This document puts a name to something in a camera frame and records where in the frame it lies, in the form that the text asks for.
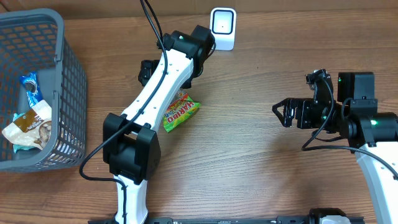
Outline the beige brown cookie bag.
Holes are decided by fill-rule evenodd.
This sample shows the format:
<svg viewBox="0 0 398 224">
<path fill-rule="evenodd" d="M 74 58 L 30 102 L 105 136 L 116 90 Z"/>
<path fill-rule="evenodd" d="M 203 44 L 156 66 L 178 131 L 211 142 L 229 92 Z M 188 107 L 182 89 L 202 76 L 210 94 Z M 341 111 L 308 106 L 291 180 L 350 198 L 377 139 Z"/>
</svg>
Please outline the beige brown cookie bag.
<svg viewBox="0 0 398 224">
<path fill-rule="evenodd" d="M 51 132 L 52 109 L 45 100 L 41 100 L 6 126 L 2 135 L 13 144 L 42 150 L 47 145 Z"/>
</svg>

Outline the green Haribo gummy bag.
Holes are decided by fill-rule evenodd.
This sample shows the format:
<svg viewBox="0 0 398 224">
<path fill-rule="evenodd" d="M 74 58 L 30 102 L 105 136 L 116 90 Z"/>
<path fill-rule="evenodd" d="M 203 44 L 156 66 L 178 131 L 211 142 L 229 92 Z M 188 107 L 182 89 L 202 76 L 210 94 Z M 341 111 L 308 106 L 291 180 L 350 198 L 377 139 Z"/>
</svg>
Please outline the green Haribo gummy bag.
<svg viewBox="0 0 398 224">
<path fill-rule="evenodd" d="M 192 100 L 187 92 L 180 89 L 174 96 L 163 117 L 163 127 L 169 133 L 193 116 L 201 103 Z"/>
</svg>

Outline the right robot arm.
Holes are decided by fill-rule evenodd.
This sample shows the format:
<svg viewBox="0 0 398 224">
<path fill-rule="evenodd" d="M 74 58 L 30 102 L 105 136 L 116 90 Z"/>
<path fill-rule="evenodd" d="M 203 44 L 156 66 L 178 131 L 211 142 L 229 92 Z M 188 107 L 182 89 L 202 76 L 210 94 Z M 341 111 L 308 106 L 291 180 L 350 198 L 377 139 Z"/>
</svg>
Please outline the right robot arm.
<svg viewBox="0 0 398 224">
<path fill-rule="evenodd" d="M 372 72 L 340 72 L 334 94 L 330 74 L 315 70 L 305 76 L 313 98 L 286 98 L 272 107 L 284 127 L 297 120 L 312 129 L 303 151 L 336 149 L 345 139 L 356 157 L 373 203 L 378 223 L 397 223 L 397 115 L 378 112 Z"/>
</svg>

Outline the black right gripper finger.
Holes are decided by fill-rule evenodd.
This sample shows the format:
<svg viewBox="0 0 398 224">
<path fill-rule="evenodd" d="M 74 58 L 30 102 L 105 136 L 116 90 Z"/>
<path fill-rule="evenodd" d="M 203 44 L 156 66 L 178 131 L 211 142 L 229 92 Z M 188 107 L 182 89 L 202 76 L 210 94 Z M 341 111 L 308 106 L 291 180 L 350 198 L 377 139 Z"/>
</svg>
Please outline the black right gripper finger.
<svg viewBox="0 0 398 224">
<path fill-rule="evenodd" d="M 280 107 L 290 107 L 291 104 L 295 103 L 295 98 L 286 98 L 282 101 L 280 101 L 279 103 L 276 103 L 275 105 L 273 105 L 273 108 L 280 108 Z"/>
<path fill-rule="evenodd" d="M 277 116 L 283 127 L 291 127 L 293 120 L 293 108 L 290 107 L 280 107 L 273 108 L 272 112 Z"/>
</svg>

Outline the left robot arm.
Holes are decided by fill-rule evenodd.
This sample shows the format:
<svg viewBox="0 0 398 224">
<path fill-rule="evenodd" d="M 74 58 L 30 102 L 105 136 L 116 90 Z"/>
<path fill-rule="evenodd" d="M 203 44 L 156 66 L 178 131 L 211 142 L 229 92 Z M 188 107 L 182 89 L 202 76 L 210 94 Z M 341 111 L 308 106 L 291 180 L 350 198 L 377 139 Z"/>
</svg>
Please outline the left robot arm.
<svg viewBox="0 0 398 224">
<path fill-rule="evenodd" d="M 177 30 L 165 34 L 157 45 L 158 60 L 141 63 L 143 89 L 120 114 L 110 113 L 103 123 L 103 160 L 116 179 L 118 210 L 115 223 L 144 223 L 147 181 L 160 162 L 157 132 L 162 118 L 181 88 L 201 74 L 215 44 L 209 28 L 196 26 L 188 35 Z"/>
</svg>

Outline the blue Oreo cookie packet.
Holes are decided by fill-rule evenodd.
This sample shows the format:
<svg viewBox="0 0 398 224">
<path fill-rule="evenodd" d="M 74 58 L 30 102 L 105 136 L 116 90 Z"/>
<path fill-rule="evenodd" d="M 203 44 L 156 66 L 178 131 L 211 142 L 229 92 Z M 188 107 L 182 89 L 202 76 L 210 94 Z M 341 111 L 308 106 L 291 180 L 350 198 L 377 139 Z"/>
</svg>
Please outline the blue Oreo cookie packet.
<svg viewBox="0 0 398 224">
<path fill-rule="evenodd" d="M 30 72 L 28 75 L 22 75 L 19 77 L 19 81 L 26 90 L 27 100 L 30 108 L 43 100 L 37 72 Z"/>
</svg>

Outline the light teal snack packet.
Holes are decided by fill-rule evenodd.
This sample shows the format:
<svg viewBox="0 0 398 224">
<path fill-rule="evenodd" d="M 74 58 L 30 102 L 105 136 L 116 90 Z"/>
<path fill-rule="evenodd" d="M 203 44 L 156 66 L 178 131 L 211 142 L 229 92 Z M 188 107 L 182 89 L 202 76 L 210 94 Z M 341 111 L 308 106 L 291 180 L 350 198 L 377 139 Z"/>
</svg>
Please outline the light teal snack packet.
<svg viewBox="0 0 398 224">
<path fill-rule="evenodd" d="M 14 113 L 14 114 L 13 114 L 13 119 L 12 119 L 12 120 L 15 121 L 17 118 L 21 117 L 22 115 L 24 115 L 24 114 L 23 114 L 23 113 L 20 113 L 20 114 Z M 28 151 L 28 150 L 30 150 L 30 149 L 32 149 L 32 146 L 23 146 L 23 145 L 18 145 L 18 144 L 14 144 L 14 145 L 13 145 L 14 153 L 17 153 L 17 152 L 20 151 L 20 150 Z"/>
</svg>

